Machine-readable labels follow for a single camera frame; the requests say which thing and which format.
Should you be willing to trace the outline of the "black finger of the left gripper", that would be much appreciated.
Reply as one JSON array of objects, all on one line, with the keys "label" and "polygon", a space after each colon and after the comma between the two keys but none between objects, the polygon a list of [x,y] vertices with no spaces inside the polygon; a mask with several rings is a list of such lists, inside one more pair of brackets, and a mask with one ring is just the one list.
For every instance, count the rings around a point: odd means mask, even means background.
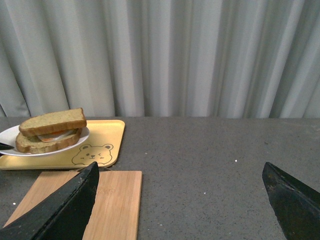
[{"label": "black finger of the left gripper", "polygon": [[11,150],[14,149],[14,146],[5,144],[5,143],[0,143],[0,150]]}]

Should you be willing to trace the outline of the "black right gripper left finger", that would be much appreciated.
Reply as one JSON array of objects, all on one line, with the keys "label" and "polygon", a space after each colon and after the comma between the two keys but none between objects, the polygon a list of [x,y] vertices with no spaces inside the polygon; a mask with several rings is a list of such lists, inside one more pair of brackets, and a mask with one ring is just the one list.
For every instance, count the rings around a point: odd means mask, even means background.
[{"label": "black right gripper left finger", "polygon": [[2,240],[81,240],[99,183],[96,162],[84,168],[30,211],[1,229]]}]

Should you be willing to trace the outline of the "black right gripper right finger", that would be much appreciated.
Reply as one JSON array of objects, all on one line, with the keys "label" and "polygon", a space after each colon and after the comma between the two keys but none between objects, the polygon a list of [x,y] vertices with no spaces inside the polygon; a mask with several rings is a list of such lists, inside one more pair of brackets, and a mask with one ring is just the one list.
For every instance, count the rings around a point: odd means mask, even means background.
[{"label": "black right gripper right finger", "polygon": [[320,238],[320,193],[266,162],[263,183],[282,232],[288,240]]}]

